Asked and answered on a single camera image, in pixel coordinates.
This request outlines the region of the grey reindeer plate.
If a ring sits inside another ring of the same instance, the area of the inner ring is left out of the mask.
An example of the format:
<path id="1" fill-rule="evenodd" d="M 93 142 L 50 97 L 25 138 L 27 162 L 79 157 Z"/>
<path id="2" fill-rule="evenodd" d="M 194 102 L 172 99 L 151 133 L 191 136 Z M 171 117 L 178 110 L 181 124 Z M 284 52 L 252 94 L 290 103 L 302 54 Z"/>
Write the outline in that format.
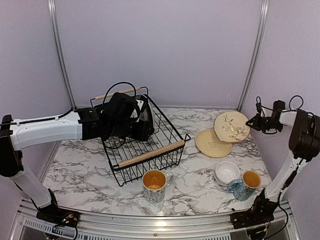
<path id="1" fill-rule="evenodd" d="M 155 132 L 154 113 L 148 97 L 140 94 L 136 98 L 143 101 L 141 108 L 139 122 L 142 122 L 141 141 L 147 141 L 149 137 Z"/>

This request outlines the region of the cream gold rimmed plate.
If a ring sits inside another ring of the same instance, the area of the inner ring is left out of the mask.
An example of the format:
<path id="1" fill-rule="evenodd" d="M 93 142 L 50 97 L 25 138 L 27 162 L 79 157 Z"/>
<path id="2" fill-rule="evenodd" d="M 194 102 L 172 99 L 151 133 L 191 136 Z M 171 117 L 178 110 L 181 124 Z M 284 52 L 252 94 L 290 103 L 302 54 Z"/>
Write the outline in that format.
<path id="1" fill-rule="evenodd" d="M 246 125 L 248 118 L 238 111 L 226 111 L 218 115 L 213 124 L 217 137 L 226 143 L 239 143 L 250 135 Z"/>

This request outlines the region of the plain cream yellow plate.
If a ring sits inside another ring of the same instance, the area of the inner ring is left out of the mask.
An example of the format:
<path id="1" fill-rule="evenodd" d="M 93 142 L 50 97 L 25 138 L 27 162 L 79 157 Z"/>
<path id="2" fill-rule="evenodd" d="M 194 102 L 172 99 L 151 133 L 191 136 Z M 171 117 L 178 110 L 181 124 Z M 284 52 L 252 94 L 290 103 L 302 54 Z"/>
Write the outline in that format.
<path id="1" fill-rule="evenodd" d="M 221 141 L 213 128 L 199 132 L 195 137 L 195 145 L 201 153 L 210 158 L 222 158 L 232 151 L 232 144 Z"/>

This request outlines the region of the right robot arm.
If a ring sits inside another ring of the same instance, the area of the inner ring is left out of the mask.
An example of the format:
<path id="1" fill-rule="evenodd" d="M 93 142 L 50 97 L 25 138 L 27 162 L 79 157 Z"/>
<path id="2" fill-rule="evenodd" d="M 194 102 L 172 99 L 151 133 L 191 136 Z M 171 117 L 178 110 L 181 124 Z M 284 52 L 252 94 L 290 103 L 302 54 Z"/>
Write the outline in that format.
<path id="1" fill-rule="evenodd" d="M 264 188 L 254 200 L 247 219 L 258 224 L 267 214 L 273 214 L 279 206 L 283 194 L 287 191 L 298 173 L 320 153 L 320 117 L 302 110 L 286 109 L 286 103 L 277 100 L 273 103 L 271 116 L 265 116 L 265 107 L 261 98 L 256 97 L 257 114 L 245 124 L 256 131 L 268 135 L 274 129 L 280 133 L 284 126 L 291 127 L 288 147 L 289 153 L 274 180 Z"/>

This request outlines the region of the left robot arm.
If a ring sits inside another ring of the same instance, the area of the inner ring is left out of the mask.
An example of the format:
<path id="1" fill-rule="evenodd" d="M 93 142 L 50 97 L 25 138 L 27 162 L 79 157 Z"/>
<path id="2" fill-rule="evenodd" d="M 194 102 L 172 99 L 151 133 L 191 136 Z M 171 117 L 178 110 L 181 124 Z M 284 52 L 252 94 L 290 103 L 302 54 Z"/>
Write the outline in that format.
<path id="1" fill-rule="evenodd" d="M 108 102 L 46 118 L 21 120 L 8 114 L 0 124 L 0 174 L 10 178 L 51 222 L 58 223 L 63 211 L 53 192 L 23 165 L 24 148 L 64 140 L 106 141 L 110 137 L 147 141 L 154 130 L 153 109 L 144 94 L 116 92 Z"/>

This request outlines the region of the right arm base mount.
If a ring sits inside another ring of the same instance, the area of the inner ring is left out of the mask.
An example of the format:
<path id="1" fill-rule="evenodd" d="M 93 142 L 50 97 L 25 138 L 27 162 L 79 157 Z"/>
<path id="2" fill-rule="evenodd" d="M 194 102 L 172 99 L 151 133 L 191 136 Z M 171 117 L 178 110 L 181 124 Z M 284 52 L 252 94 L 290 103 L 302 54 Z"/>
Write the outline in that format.
<path id="1" fill-rule="evenodd" d="M 232 222 L 234 229 L 252 227 L 271 222 L 274 219 L 275 217 L 272 213 L 267 214 L 263 212 L 255 212 L 250 209 L 245 211 L 233 212 L 230 215 L 230 221 Z"/>

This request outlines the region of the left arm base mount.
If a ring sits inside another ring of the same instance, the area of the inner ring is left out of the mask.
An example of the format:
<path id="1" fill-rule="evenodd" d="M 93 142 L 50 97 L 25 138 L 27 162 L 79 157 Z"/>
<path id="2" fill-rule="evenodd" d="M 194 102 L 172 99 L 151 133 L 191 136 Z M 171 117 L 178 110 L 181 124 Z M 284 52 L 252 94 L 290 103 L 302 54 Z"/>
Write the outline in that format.
<path id="1" fill-rule="evenodd" d="M 80 213 L 78 211 L 60 208 L 57 212 L 51 214 L 38 211 L 36 217 L 40 220 L 53 223 L 57 226 L 75 228 L 78 225 Z"/>

